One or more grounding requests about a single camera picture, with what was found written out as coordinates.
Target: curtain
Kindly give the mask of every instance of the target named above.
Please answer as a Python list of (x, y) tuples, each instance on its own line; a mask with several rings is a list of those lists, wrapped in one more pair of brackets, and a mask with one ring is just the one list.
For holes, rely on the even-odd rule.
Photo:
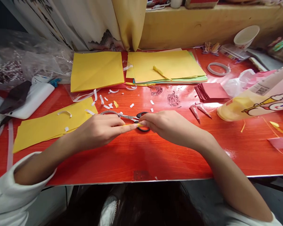
[(146, 0), (10, 0), (37, 33), (74, 51), (137, 50)]

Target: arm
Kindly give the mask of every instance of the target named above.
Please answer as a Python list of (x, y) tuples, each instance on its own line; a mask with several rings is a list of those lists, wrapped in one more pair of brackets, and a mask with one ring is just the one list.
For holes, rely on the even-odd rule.
[(124, 124), (117, 115), (94, 115), (45, 151), (31, 153), (17, 162), (0, 178), (0, 225), (25, 225), (26, 209), (53, 177), (56, 167), (80, 151), (108, 144), (137, 127)]
[(193, 125), (176, 111), (145, 114), (140, 118), (140, 124), (174, 144), (198, 151), (211, 167), (224, 199), (234, 209), (257, 220), (273, 220), (259, 192), (210, 133)]

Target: hand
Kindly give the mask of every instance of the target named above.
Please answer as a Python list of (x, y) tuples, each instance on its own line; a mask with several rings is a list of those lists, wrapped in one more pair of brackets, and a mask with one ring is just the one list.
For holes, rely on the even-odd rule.
[(137, 124), (125, 125), (117, 115), (93, 115), (75, 131), (65, 134), (67, 143), (74, 143), (76, 152), (98, 148), (110, 143), (122, 133), (137, 128)]
[(209, 132), (190, 123), (173, 110), (144, 114), (139, 121), (167, 141), (196, 151), (209, 148), (216, 142)]

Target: dark hair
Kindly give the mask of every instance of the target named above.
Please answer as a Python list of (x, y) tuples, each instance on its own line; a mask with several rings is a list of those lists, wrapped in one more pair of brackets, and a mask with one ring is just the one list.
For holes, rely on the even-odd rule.
[[(49, 225), (98, 226), (113, 185), (92, 185)], [(205, 225), (190, 196), (178, 181), (130, 183), (120, 199), (111, 226)]]

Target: tabletop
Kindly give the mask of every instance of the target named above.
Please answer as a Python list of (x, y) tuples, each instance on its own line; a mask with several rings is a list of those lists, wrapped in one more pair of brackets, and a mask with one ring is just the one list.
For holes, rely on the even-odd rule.
[[(203, 55), (196, 50), (201, 67), (208, 75), (208, 82), (225, 83), (236, 78), (246, 69), (254, 69), (249, 61), (235, 63), (222, 54), (217, 57)], [(219, 62), (230, 66), (231, 72), (224, 77), (212, 75), (207, 71), (209, 63)], [(136, 90), (121, 89), (118, 93), (108, 94), (109, 89), (101, 89), (109, 101), (119, 104), (118, 112), (136, 115), (142, 111), (154, 112), (175, 110), (200, 128), (209, 131), (219, 142), (224, 151), (241, 168), (247, 176), (283, 175), (283, 150), (280, 153), (268, 141), (276, 137), (263, 118), (245, 120), (246, 125), (241, 133), (243, 121), (227, 122), (217, 116), (216, 109), (221, 103), (205, 103), (204, 108), (211, 114), (210, 119), (199, 113), (201, 124), (197, 122), (189, 107), (199, 102), (194, 84), (175, 85), (157, 84), (154, 87), (137, 87)], [(178, 96), (177, 106), (168, 104), (169, 95)], [(36, 118), (72, 104), (67, 91), (59, 85), (42, 105), (30, 117)], [(98, 112), (106, 109), (97, 101)], [(263, 116), (266, 121), (283, 125), (283, 110)], [(14, 136), (22, 120), (13, 119)], [(35, 151), (43, 151), (55, 139), (33, 145), (13, 155), (13, 163)], [(6, 172), (8, 154), (8, 130), (5, 126), (0, 136), (0, 176)], [(154, 180), (194, 180), (212, 178), (212, 171), (204, 158), (194, 150), (172, 144), (159, 135), (134, 130), (120, 135), (110, 144), (78, 153), (64, 161), (57, 169), (48, 185), (79, 185), (93, 183), (120, 183)]]

